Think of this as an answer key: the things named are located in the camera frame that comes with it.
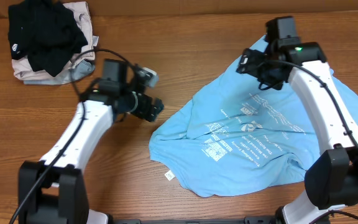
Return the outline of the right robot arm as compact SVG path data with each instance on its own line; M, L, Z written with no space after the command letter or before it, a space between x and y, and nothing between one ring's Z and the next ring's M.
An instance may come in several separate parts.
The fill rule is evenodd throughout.
M245 49L237 72L256 77L260 90L288 83L303 103L318 138L320 156L306 171L305 190L273 216L246 223L328 223L358 204L358 125L348 112L316 42L302 42L292 16L266 23L263 51Z

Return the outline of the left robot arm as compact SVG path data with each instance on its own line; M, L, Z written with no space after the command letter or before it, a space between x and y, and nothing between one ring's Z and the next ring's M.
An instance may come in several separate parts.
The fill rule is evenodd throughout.
M76 113L56 144L39 161L21 165L18 208L12 222L112 223L110 214L90 209L85 168L104 133L118 122L118 115L155 121L164 105L145 91L158 80L149 68L106 59L102 76L78 94Z

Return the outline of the light blue printed t-shirt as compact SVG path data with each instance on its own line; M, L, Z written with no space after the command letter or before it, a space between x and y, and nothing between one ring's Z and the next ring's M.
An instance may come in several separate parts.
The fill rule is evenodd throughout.
M303 181L320 156L318 138L292 87L259 90L235 60L153 134L150 158L201 197L236 196ZM358 95L329 68L358 125Z

